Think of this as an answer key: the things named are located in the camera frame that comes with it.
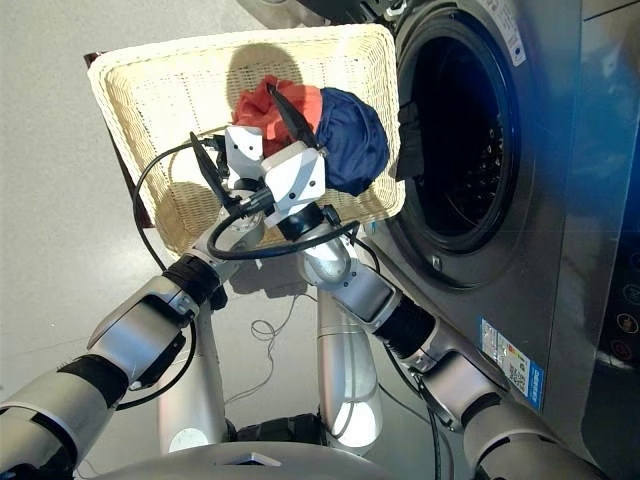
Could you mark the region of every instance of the washing machine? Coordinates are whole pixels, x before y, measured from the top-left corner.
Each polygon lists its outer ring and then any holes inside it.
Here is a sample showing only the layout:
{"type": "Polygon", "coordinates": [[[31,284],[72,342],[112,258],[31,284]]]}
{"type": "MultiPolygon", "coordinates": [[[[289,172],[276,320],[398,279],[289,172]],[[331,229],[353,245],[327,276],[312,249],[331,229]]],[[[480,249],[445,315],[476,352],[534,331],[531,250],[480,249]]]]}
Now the washing machine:
{"type": "Polygon", "coordinates": [[[396,38],[384,264],[572,448],[640,478],[640,2],[301,3],[396,38]]]}

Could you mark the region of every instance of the navy blue garment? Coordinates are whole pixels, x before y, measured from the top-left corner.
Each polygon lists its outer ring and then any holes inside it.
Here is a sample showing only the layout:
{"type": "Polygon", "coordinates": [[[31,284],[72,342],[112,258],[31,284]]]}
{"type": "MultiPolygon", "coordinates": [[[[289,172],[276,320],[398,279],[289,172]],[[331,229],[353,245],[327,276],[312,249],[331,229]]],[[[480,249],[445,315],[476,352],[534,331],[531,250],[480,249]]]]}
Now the navy blue garment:
{"type": "Polygon", "coordinates": [[[318,143],[329,152],[326,184],[353,196],[364,192],[389,160],[387,135],[378,114],[353,93],[323,88],[318,143]]]}

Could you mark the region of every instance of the white sticker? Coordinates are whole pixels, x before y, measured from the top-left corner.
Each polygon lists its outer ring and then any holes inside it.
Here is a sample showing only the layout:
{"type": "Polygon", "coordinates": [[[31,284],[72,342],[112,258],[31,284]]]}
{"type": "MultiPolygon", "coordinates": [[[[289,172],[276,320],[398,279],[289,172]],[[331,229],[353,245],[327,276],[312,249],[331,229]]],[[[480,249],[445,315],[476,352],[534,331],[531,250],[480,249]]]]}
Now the white sticker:
{"type": "Polygon", "coordinates": [[[544,371],[483,317],[480,317],[480,329],[482,351],[498,364],[511,383],[539,410],[544,371]]]}
{"type": "Polygon", "coordinates": [[[500,34],[509,49],[513,66],[522,65],[527,59],[527,55],[524,51],[516,17],[509,3],[505,0],[480,0],[480,5],[491,15],[491,18],[498,26],[500,34]]]}

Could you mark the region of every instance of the floor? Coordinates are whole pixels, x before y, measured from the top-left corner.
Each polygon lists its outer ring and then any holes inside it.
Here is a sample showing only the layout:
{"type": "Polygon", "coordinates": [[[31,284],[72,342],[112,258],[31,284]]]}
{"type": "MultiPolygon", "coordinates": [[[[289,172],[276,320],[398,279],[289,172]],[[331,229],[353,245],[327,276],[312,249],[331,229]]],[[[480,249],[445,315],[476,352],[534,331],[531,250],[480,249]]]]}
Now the floor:
{"type": "MultiPolygon", "coordinates": [[[[158,273],[137,237],[82,56],[258,28],[232,0],[0,0],[0,400],[81,354],[96,323],[158,273]]],[[[251,337],[251,321],[278,325],[291,293],[315,295],[279,275],[281,265],[261,276],[247,268],[245,283],[228,288],[228,308],[214,316],[225,396],[268,373],[266,347],[251,337]]],[[[228,407],[236,425],[316,411],[315,314],[309,299],[296,302],[274,349],[273,378],[228,407]]],[[[380,346],[373,348],[381,381],[423,411],[380,346]]],[[[398,478],[429,476],[429,429],[384,402],[383,435],[368,457],[398,478]]],[[[154,457],[156,436],[154,403],[118,413],[79,473],[90,477],[154,457]]],[[[459,463],[460,438],[452,442],[459,463]]],[[[457,478],[469,476],[456,469],[457,478]]]]}

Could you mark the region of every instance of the red garment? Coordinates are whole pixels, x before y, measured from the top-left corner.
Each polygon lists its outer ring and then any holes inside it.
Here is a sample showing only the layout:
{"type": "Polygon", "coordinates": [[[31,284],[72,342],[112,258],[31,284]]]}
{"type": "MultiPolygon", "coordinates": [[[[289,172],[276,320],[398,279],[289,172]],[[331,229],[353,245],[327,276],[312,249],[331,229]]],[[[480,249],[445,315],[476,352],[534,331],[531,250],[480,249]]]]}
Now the red garment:
{"type": "Polygon", "coordinates": [[[322,115],[322,95],[316,87],[296,85],[289,80],[278,80],[273,75],[266,75],[254,92],[242,92],[233,112],[233,124],[262,129],[265,157],[291,143],[287,127],[267,92],[267,83],[277,86],[278,91],[304,115],[314,133],[322,115]]]}

